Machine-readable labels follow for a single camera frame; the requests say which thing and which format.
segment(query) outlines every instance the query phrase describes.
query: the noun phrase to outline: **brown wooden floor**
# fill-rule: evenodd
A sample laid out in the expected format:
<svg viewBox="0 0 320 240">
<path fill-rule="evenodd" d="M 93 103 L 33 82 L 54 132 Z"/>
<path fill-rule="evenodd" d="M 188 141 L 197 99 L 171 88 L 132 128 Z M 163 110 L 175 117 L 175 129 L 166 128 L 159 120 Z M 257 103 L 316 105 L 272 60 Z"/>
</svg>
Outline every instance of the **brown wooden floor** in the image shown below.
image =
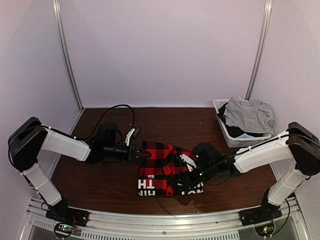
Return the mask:
<svg viewBox="0 0 320 240">
<path fill-rule="evenodd" d="M 104 109 L 86 109 L 73 134 L 89 135 Z M 139 140 L 157 141 L 192 150 L 200 142 L 212 143 L 226 154 L 227 147 L 212 108 L 136 108 Z M 108 112 L 103 122 L 116 123 L 124 136 L 131 128 L 126 108 Z M 217 184 L 220 179 L 212 179 Z M 89 165 L 62 156 L 52 182 L 69 205 L 89 210 L 126 214 L 191 214 L 239 209 L 259 205 L 264 192 L 276 180 L 269 165 L 231 178 L 219 186 L 204 185 L 204 193 L 167 197 L 138 195 L 134 163 Z"/>
</svg>

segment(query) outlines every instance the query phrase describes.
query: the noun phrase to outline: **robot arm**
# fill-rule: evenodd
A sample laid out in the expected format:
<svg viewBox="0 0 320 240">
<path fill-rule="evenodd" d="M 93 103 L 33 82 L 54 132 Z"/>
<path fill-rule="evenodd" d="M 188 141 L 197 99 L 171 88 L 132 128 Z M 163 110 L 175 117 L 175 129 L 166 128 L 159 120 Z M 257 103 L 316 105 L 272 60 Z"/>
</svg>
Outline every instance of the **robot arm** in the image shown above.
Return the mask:
<svg viewBox="0 0 320 240">
<path fill-rule="evenodd" d="M 140 147 L 130 144 L 137 138 L 141 128 L 133 128 L 125 145 L 116 145 L 118 127 L 113 123 L 99 126 L 97 135 L 88 142 L 77 140 L 64 132 L 41 124 L 38 118 L 31 117 L 8 140 L 9 159 L 14 168 L 19 170 L 36 192 L 47 203 L 49 210 L 46 217 L 78 226 L 86 226 L 88 212 L 68 207 L 64 199 L 38 164 L 40 151 L 51 151 L 74 158 L 88 164 L 96 164 L 105 157 L 141 159 Z"/>
<path fill-rule="evenodd" d="M 183 176 L 181 181 L 189 183 L 190 186 L 207 181 L 214 176 L 221 178 L 239 176 L 252 169 L 281 160 L 295 161 L 295 165 L 289 172 L 265 192 L 260 207 L 240 212 L 243 226 L 269 221 L 277 216 L 280 205 L 285 199 L 306 178 L 320 173 L 319 139 L 296 122 L 290 123 L 287 131 L 272 139 L 241 148 L 225 156 L 218 153 L 209 143 L 200 143 L 192 153 L 201 163 L 201 167 Z"/>
<path fill-rule="evenodd" d="M 84 162 L 91 153 L 89 145 L 44 126 L 39 119 L 32 117 L 10 136 L 8 146 L 12 165 L 47 203 L 49 211 L 46 216 L 70 224 L 75 221 L 77 225 L 85 226 L 84 218 L 87 218 L 88 212 L 68 207 L 68 202 L 40 168 L 37 156 L 41 150 L 47 150 Z"/>
</svg>

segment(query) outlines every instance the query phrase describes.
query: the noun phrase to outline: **red and black plaid shirt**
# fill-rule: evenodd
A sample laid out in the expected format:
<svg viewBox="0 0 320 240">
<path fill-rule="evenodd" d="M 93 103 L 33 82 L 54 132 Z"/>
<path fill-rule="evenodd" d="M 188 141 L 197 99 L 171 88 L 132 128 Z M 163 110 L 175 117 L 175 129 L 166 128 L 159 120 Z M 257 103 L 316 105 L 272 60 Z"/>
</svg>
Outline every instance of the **red and black plaid shirt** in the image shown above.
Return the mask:
<svg viewBox="0 0 320 240">
<path fill-rule="evenodd" d="M 141 160 L 138 166 L 138 193 L 140 196 L 188 195 L 202 193 L 203 183 L 193 190 L 184 191 L 176 182 L 177 176 L 188 172 L 187 165 L 176 156 L 185 154 L 198 166 L 195 156 L 188 150 L 159 142 L 143 141 L 142 148 L 150 157 Z"/>
</svg>

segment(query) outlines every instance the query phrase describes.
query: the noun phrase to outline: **white wall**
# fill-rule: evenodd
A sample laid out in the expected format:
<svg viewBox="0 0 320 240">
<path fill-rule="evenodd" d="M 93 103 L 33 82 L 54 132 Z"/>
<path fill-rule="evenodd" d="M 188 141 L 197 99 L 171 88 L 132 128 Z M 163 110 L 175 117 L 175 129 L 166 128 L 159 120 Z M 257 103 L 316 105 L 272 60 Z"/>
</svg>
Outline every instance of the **white wall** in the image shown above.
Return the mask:
<svg viewBox="0 0 320 240">
<path fill-rule="evenodd" d="M 212 107 L 244 97 L 263 0 L 61 1 L 85 107 Z"/>
<path fill-rule="evenodd" d="M 276 132 L 297 121 L 320 137 L 320 2 L 273 1 L 270 32 L 253 99 L 269 103 Z M 281 173 L 288 162 L 277 163 Z M 320 175 L 296 191 L 312 239 L 319 239 Z"/>
<path fill-rule="evenodd" d="M 78 116 L 59 46 L 52 1 L 0 5 L 0 238 L 16 240 L 31 190 L 10 165 L 9 136 L 31 116 L 69 132 Z M 43 154 L 48 173 L 54 154 Z"/>
</svg>

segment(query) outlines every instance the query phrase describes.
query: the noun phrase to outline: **white basket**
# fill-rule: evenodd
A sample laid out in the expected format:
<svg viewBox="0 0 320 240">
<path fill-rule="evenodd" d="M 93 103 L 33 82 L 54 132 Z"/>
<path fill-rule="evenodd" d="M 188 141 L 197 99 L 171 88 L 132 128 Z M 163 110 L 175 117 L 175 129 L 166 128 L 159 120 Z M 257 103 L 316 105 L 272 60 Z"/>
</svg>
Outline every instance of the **white basket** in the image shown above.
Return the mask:
<svg viewBox="0 0 320 240">
<path fill-rule="evenodd" d="M 227 102 L 229 102 L 229 99 L 216 99 L 213 100 L 213 106 L 215 108 L 215 112 L 218 114 L 219 109 L 225 105 Z M 272 135 L 270 133 L 265 134 L 265 136 L 261 137 L 252 137 L 252 138 L 234 138 L 229 135 L 225 124 L 222 122 L 220 117 L 216 116 L 216 119 L 218 120 L 218 123 L 222 129 L 222 133 L 225 139 L 225 142 L 229 148 L 245 148 L 249 147 L 258 143 L 261 143 L 267 139 L 270 139 Z"/>
</svg>

